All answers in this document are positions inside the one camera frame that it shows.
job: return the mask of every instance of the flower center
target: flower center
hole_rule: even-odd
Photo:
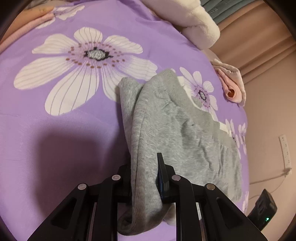
[[[203,101],[206,101],[206,96],[204,94],[204,92],[202,92],[201,90],[199,90],[198,94],[200,95],[200,97],[202,98]]]
[[[113,58],[113,56],[109,55],[110,52],[105,51],[103,49],[98,49],[97,47],[94,47],[92,50],[84,51],[84,52],[85,52],[84,57],[95,59],[97,61],[104,60],[107,58]]]

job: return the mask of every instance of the electrical outlet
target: electrical outlet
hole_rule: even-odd
[[[288,147],[286,135],[281,135],[279,137],[279,141],[281,143],[281,150],[283,152],[285,171],[288,171],[288,174],[289,174],[292,172],[291,171],[292,163],[291,163],[290,152],[289,152],[289,147]]]

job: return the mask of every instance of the bed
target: bed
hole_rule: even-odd
[[[14,14],[25,5],[18,3]],[[199,72],[199,83],[212,95],[207,110],[214,120],[230,123],[242,165],[242,199],[236,205],[245,211],[246,114],[225,99],[205,54],[136,0],[61,8],[54,21],[0,54],[0,216],[14,238],[27,240],[78,183],[99,183],[128,161],[114,86],[124,76],[143,83],[168,68],[183,77]],[[97,46],[104,52],[100,65],[85,61]],[[170,241],[175,230],[162,222],[118,240]]]

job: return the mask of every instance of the wall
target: wall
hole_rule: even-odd
[[[250,185],[250,198],[266,188],[278,211],[263,230],[269,241],[278,241],[296,213],[296,52],[245,85],[248,117],[246,136],[250,183],[280,175],[284,169],[279,136],[286,134],[292,174]],[[258,197],[249,201],[247,213]]]

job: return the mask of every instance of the beige curtain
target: beige curtain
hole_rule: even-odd
[[[237,67],[249,82],[296,50],[280,17],[262,0],[246,5],[219,23],[220,39],[210,48]]]

